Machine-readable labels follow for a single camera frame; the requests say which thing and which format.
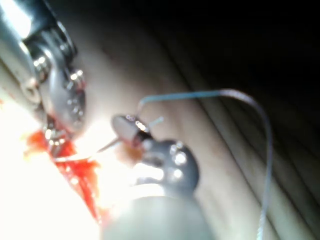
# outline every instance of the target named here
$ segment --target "blood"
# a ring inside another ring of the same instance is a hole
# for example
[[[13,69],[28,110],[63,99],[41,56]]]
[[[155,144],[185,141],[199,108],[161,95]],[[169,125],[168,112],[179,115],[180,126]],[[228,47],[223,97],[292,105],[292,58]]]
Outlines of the blood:
[[[27,138],[26,144],[32,146],[37,151],[47,151],[47,141],[41,131],[35,132]],[[76,153],[75,146],[67,141],[63,144],[61,151],[57,157],[67,157]],[[59,162],[55,165],[60,173],[65,176],[74,190],[82,197],[90,210],[92,216],[101,224],[102,217],[107,219],[107,212],[97,206],[97,198],[99,197],[99,190],[97,188],[97,174],[95,168],[100,165],[96,161],[74,161],[74,162]]]

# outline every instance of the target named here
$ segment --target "red blood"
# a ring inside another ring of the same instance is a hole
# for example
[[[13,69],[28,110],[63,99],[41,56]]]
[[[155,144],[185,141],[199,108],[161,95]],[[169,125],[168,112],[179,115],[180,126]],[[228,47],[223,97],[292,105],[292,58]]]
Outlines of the red blood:
[[[37,151],[47,151],[48,149],[45,136],[41,131],[32,134],[26,142],[28,146],[32,146]],[[57,157],[67,157],[75,153],[75,146],[68,141],[62,146]],[[99,164],[96,161],[80,160],[68,163],[59,162],[55,165],[85,201],[92,216],[100,223],[101,216],[105,216],[106,212],[98,208],[96,204],[99,191],[97,189],[97,175],[94,170],[99,167]],[[78,183],[72,183],[71,179],[76,179]]]

